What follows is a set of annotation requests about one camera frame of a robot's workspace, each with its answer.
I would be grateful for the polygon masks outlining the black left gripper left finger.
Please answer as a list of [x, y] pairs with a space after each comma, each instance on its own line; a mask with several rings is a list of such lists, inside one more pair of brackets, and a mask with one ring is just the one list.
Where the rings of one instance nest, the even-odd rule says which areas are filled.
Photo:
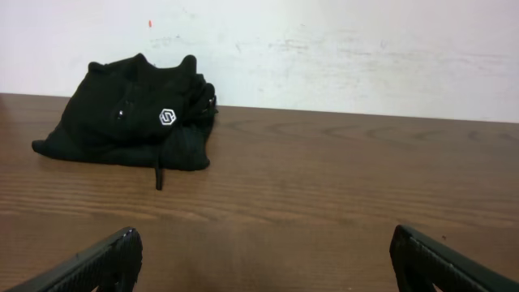
[[132, 292], [142, 267], [139, 232], [125, 227], [8, 292]]

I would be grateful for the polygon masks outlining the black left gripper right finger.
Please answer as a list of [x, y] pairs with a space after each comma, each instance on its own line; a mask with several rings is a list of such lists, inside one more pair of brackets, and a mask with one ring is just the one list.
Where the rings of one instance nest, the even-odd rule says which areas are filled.
[[400, 292], [518, 292], [518, 283], [442, 243], [398, 225], [390, 244]]

